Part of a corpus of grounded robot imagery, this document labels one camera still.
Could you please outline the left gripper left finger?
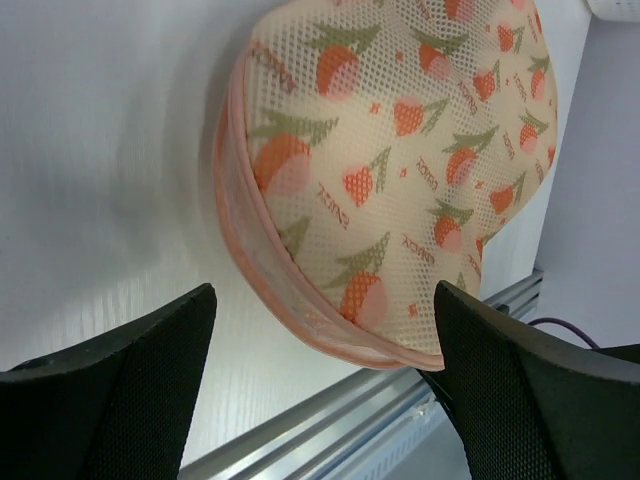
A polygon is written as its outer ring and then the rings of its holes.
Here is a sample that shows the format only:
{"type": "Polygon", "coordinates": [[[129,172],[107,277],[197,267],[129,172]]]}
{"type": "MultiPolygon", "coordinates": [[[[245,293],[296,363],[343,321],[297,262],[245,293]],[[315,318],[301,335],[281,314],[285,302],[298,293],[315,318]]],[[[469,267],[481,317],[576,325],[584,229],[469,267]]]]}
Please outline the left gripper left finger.
{"type": "Polygon", "coordinates": [[[203,284],[2,372],[2,478],[177,478],[216,307],[203,284]]]}

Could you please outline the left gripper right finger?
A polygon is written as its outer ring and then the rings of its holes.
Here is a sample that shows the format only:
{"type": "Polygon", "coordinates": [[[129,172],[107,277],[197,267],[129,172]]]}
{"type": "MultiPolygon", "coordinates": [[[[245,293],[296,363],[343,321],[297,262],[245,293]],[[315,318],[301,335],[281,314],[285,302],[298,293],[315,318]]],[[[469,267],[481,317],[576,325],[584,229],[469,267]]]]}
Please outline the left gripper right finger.
{"type": "Polygon", "coordinates": [[[579,347],[446,281],[434,306],[444,368],[420,374],[472,478],[638,478],[637,345],[579,347]]]}

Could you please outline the floral mesh laundry bag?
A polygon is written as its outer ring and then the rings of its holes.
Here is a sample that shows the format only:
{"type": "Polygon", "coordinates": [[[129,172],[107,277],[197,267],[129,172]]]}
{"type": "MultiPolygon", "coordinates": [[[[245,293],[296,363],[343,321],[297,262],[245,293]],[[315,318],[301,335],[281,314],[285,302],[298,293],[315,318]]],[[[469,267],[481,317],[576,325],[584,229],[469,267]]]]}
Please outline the floral mesh laundry bag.
{"type": "Polygon", "coordinates": [[[290,1],[253,28],[221,112],[221,230],[298,339],[441,370],[434,293],[481,287],[485,245],[558,141],[532,1],[290,1]]]}

